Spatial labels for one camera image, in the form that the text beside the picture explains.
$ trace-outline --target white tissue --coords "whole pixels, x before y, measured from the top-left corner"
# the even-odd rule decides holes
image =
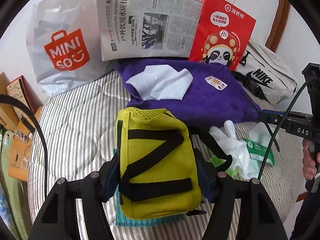
[[[192,80],[193,76],[186,68],[178,72],[170,65],[148,65],[126,84],[131,84],[144,101],[182,100]]]
[[[225,133],[213,126],[210,128],[210,134],[227,155],[232,155],[233,161],[230,169],[237,170],[243,179],[257,178],[259,174],[257,161],[250,158],[247,143],[236,139],[233,122],[231,120],[225,121],[224,129]]]

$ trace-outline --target purple towel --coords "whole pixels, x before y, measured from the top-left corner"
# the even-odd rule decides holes
[[[136,89],[125,82],[132,76],[144,71],[146,65],[168,64],[177,71],[186,68],[193,76],[183,100],[143,101]],[[131,94],[127,105],[140,109],[166,108],[176,118],[188,126],[197,126],[209,130],[211,126],[222,127],[226,120],[234,123],[257,122],[257,106],[241,85],[230,74],[228,68],[219,63],[205,64],[183,60],[132,59],[116,67],[122,77],[125,89]],[[204,78],[214,76],[228,86],[218,91]]]

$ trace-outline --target finger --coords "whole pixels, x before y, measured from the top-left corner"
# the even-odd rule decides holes
[[[311,157],[303,157],[302,164],[304,167],[314,168],[316,166],[316,162]]]
[[[310,174],[307,174],[306,176],[304,176],[306,179],[313,179],[313,176]]]
[[[316,172],[317,172],[317,169],[316,168],[311,168],[311,167],[303,167],[302,171],[303,171],[303,175],[305,176],[305,178],[307,178],[306,177],[307,175],[314,176],[316,174]]]
[[[309,141],[307,139],[303,139],[302,146],[303,146],[304,150],[308,150],[309,149]]]
[[[308,149],[303,149],[303,157],[307,157],[311,159],[311,154],[310,151]]]

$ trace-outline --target white paper towel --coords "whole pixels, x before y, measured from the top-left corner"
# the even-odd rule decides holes
[[[148,65],[126,84],[131,84],[144,101],[182,100],[192,80],[193,76],[186,68],[178,72],[170,65]]]

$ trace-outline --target white plastic bag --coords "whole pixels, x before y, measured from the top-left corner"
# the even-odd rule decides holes
[[[279,134],[276,135],[276,140],[279,141]],[[263,122],[258,123],[253,127],[249,132],[249,140],[258,143],[265,148],[268,147],[268,144],[271,140],[271,135]]]
[[[218,127],[212,126],[210,134],[227,155],[232,155],[230,169],[237,170],[243,179],[257,178],[259,174],[257,161],[250,158],[247,143],[237,140],[235,126],[231,120],[225,121],[224,130],[225,133]]]
[[[112,69],[101,59],[96,0],[34,0],[26,43],[36,80],[48,96]]]

